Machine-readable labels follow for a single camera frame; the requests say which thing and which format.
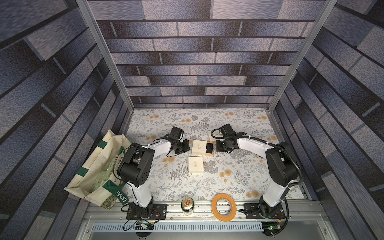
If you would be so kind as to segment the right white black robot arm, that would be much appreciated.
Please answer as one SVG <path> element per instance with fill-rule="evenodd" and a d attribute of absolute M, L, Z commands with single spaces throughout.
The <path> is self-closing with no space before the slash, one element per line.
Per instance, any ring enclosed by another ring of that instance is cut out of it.
<path fill-rule="evenodd" d="M 244 132 L 227 134 L 219 129 L 212 130 L 210 135 L 216 139 L 216 151 L 218 152 L 229 154 L 241 149 L 263 157 L 267 161 L 271 181 L 259 201 L 259 212 L 264 217 L 282 203 L 292 187 L 301 185 L 302 171 L 287 143 L 272 144 L 247 136 Z"/>

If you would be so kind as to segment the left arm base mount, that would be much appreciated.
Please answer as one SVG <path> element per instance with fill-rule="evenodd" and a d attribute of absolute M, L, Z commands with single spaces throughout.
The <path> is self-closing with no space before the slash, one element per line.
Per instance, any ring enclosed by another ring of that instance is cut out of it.
<path fill-rule="evenodd" d="M 127 220 L 165 220 L 167 216 L 167 204 L 149 204 L 146 208 L 139 207 L 135 203 L 128 204 Z"/>

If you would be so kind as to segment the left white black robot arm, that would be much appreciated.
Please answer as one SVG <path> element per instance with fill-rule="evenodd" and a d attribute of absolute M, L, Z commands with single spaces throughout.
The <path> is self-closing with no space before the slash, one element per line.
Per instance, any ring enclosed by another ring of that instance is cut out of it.
<path fill-rule="evenodd" d="M 154 158 L 174 152 L 176 155 L 190 150 L 188 140 L 160 138 L 157 142 L 143 146 L 132 143 L 117 167 L 117 175 L 127 183 L 133 191 L 134 203 L 141 208 L 147 208 L 153 197 L 145 183 L 149 177 Z"/>

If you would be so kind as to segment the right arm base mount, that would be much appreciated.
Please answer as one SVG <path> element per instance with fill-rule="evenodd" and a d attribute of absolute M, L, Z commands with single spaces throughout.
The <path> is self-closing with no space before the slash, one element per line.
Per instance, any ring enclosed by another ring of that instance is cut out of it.
<path fill-rule="evenodd" d="M 274 207 L 270 207 L 265 203 L 262 203 L 261 206 L 259 203 L 248 203 L 244 204 L 244 208 L 241 210 L 247 219 L 282 220 L 286 218 L 282 203 Z"/>

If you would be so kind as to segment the cream drawer jewelry box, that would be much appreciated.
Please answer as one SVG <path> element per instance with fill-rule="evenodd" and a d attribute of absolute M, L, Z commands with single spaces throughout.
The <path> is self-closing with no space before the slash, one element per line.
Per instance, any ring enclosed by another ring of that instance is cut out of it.
<path fill-rule="evenodd" d="M 190 174 L 201 174 L 204 172 L 204 161 L 202 156 L 189 157 L 188 170 Z"/>

